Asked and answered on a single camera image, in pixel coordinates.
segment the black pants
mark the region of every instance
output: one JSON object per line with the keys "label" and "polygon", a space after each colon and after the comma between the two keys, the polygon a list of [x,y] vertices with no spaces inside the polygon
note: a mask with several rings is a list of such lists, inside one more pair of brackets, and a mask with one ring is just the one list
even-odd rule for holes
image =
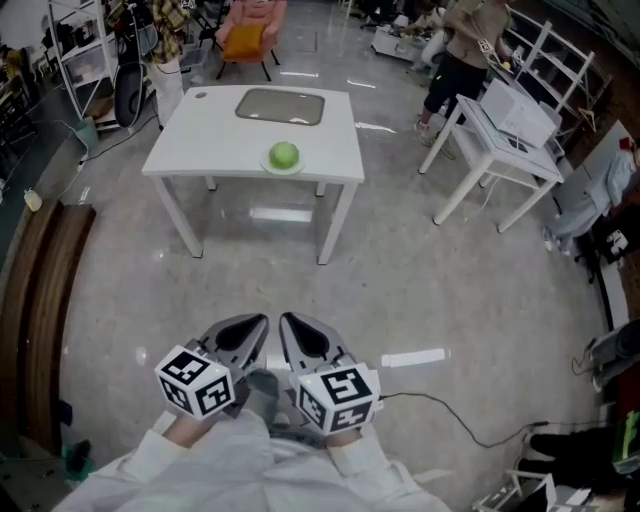
{"label": "black pants", "polygon": [[449,119],[458,103],[456,95],[462,94],[462,96],[477,100],[486,76],[486,69],[470,66],[446,53],[431,81],[429,95],[424,100],[424,108],[432,114],[436,114],[448,99],[449,107],[446,118]]}
{"label": "black pants", "polygon": [[594,492],[624,488],[624,478],[611,463],[615,428],[595,428],[570,435],[534,435],[531,448],[554,457],[553,461],[523,459],[520,471],[553,475],[556,485],[575,489],[591,487]]}

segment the box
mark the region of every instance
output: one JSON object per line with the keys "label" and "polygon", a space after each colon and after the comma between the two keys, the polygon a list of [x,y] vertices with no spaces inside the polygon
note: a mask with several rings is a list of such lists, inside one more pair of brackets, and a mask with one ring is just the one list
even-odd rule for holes
{"label": "box", "polygon": [[544,146],[557,131],[540,105],[498,79],[491,82],[480,106],[498,130],[534,148]]}

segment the beige shirt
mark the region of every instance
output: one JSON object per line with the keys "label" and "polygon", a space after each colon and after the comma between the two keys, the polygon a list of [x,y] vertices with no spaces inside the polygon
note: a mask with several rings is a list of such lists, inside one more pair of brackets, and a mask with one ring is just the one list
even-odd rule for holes
{"label": "beige shirt", "polygon": [[[485,0],[484,3],[481,0],[459,0],[444,17],[445,23],[453,19],[466,20],[467,26],[494,48],[502,33],[511,25],[511,14],[495,0]],[[475,68],[489,68],[478,43],[465,36],[456,33],[447,45],[447,51]]]}

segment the power cord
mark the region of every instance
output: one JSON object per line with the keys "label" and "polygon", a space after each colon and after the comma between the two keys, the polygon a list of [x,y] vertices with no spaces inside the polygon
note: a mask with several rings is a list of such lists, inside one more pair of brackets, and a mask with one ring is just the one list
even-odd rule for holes
{"label": "power cord", "polygon": [[462,420],[462,418],[458,415],[458,413],[456,413],[451,406],[445,402],[444,400],[441,400],[440,398],[437,398],[435,396],[431,396],[427,393],[418,393],[418,392],[411,392],[411,391],[402,391],[400,393],[393,393],[391,395],[380,395],[380,400],[387,400],[389,398],[393,398],[396,396],[418,396],[418,397],[422,397],[422,398],[428,398],[429,400],[432,400],[434,402],[437,402],[441,405],[444,405],[444,407],[451,413],[451,415],[458,420],[458,423],[460,423],[460,425],[462,426],[462,428],[464,428],[467,433],[469,434],[469,436],[471,436],[471,439],[473,440],[474,443],[476,443],[478,446],[489,450],[491,448],[495,448],[496,446],[501,446],[503,444],[508,443],[509,441],[511,441],[513,438],[519,436],[524,430],[531,428],[531,427],[545,427],[547,425],[562,425],[562,426],[571,426],[571,427],[577,427],[577,426],[583,426],[583,425],[599,425],[601,422],[600,421],[585,421],[582,423],[562,423],[562,422],[557,422],[557,421],[535,421],[533,423],[527,423],[526,425],[523,425],[522,427],[520,427],[520,429],[518,429],[517,432],[514,432],[513,434],[511,434],[509,437],[506,437],[505,439],[503,439],[502,441],[498,441],[496,443],[483,443],[482,441],[479,441],[478,438],[475,436],[475,434],[473,433],[473,431],[467,426],[467,424]]}

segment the wooden panel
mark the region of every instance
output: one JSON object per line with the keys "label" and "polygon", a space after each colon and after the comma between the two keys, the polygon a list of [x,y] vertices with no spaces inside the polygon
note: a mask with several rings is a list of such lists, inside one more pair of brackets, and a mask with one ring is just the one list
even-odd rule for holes
{"label": "wooden panel", "polygon": [[24,404],[24,346],[33,292],[44,254],[62,214],[59,201],[46,201],[28,220],[9,273],[0,318],[0,417],[9,432],[18,430]]}
{"label": "wooden panel", "polygon": [[90,206],[66,206],[36,286],[25,357],[24,416],[20,430],[52,454],[60,453],[60,350],[73,280],[95,218]]}

